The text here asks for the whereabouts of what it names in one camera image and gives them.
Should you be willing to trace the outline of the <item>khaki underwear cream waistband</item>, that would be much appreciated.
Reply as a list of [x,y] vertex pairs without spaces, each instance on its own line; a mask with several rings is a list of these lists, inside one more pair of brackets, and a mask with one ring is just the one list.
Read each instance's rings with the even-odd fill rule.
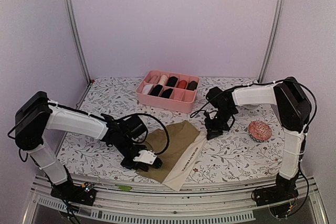
[[189,121],[170,124],[166,129],[170,143],[167,150],[158,156],[162,166],[159,169],[150,167],[147,172],[137,170],[136,173],[180,191],[207,142],[206,133]]

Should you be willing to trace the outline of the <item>pink divided storage box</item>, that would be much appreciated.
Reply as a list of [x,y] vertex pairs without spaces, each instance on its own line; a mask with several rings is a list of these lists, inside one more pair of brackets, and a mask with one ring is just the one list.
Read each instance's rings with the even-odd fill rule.
[[186,74],[151,70],[136,89],[143,105],[190,113],[200,78]]

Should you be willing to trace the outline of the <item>black underwear white trim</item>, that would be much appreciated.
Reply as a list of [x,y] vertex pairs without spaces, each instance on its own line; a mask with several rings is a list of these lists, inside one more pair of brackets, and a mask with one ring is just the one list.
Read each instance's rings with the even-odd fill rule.
[[173,89],[172,89],[172,88],[166,89],[166,90],[164,90],[164,91],[162,92],[161,97],[162,97],[162,98],[169,99],[170,96],[171,96],[171,94],[172,94],[172,92],[173,92]]

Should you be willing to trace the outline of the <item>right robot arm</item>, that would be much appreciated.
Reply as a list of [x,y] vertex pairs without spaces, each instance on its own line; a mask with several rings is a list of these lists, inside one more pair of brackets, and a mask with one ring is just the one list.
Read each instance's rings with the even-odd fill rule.
[[276,201],[284,200],[291,194],[292,185],[299,175],[300,162],[309,125],[316,114],[317,103],[311,103],[306,95],[308,88],[287,77],[270,83],[252,83],[235,86],[227,90],[211,88],[206,94],[217,112],[213,118],[205,112],[207,139],[221,136],[232,127],[228,124],[238,113],[239,106],[271,104],[278,110],[278,120],[285,134],[285,145],[280,170],[276,177],[276,186],[271,196]]

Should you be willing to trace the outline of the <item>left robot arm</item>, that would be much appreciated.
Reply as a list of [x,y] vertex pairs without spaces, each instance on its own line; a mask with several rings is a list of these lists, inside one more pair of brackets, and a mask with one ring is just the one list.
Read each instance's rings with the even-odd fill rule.
[[107,114],[96,116],[50,100],[47,93],[38,91],[15,114],[15,125],[7,136],[25,151],[57,185],[58,192],[67,200],[78,195],[78,188],[70,180],[66,168],[43,140],[45,130],[76,133],[115,147],[123,156],[121,165],[127,169],[148,171],[159,169],[163,162],[137,139],[148,135],[141,113],[115,119]]

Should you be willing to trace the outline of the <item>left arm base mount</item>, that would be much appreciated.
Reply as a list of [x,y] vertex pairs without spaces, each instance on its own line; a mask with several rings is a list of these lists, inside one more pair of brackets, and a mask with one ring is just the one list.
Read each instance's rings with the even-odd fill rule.
[[97,191],[94,184],[85,182],[81,185],[75,185],[71,180],[60,185],[51,183],[51,196],[64,201],[74,202],[86,206],[93,206]]

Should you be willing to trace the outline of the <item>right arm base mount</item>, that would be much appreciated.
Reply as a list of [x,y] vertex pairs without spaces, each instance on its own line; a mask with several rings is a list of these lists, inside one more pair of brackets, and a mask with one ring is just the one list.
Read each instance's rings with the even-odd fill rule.
[[296,180],[298,175],[287,180],[279,174],[276,176],[276,184],[271,187],[258,187],[251,193],[251,199],[257,206],[264,206],[279,203],[282,201],[294,200],[293,203],[287,202],[285,204],[270,207],[270,213],[276,218],[288,217],[293,209],[293,204],[298,197],[296,189]]

